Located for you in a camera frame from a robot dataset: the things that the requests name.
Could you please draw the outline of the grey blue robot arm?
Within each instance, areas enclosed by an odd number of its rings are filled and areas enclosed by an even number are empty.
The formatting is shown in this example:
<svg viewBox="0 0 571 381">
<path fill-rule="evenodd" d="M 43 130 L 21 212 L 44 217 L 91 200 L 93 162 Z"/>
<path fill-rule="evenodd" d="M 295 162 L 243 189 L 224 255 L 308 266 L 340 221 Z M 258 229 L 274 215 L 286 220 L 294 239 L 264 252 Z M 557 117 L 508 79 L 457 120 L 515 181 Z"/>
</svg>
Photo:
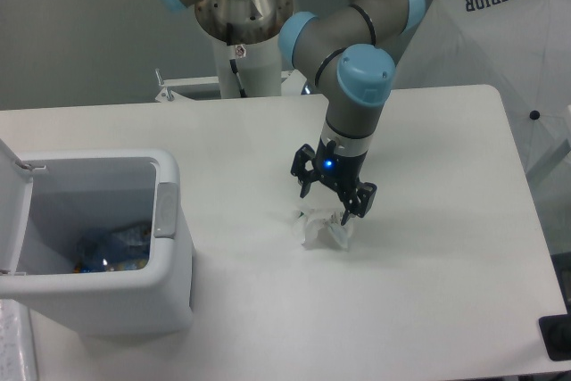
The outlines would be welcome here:
<svg viewBox="0 0 571 381">
<path fill-rule="evenodd" d="M 193 8 L 215 55 L 224 98 L 278 95 L 284 63 L 327 98 L 319 144 L 302 146 L 291 172 L 303 194 L 319 182 L 334 191 L 344 217 L 363 217 L 377 192 L 360 170 L 385 102 L 395 65 L 381 43 L 417 25 L 425 0 L 347 0 L 319 18 L 296 12 L 293 0 L 162 0 Z"/>
</svg>

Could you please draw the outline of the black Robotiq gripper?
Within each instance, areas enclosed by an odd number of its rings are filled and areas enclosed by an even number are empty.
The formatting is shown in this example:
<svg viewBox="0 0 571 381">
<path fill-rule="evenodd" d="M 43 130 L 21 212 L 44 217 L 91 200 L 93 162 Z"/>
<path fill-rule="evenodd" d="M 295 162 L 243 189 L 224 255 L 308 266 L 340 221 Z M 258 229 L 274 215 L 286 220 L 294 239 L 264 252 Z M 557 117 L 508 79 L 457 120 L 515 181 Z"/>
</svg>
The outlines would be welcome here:
<svg viewBox="0 0 571 381">
<path fill-rule="evenodd" d="M 301 186 L 300 197 L 304 198 L 309 193 L 312 183 L 320 181 L 334 190 L 343 203 L 342 226 L 350 217 L 364 218 L 377 192 L 375 184 L 359 180 L 366 155 L 347 157 L 331 153 L 322 142 L 319 142 L 315 153 L 310 145 L 304 144 L 295 152 L 290 170 Z"/>
</svg>

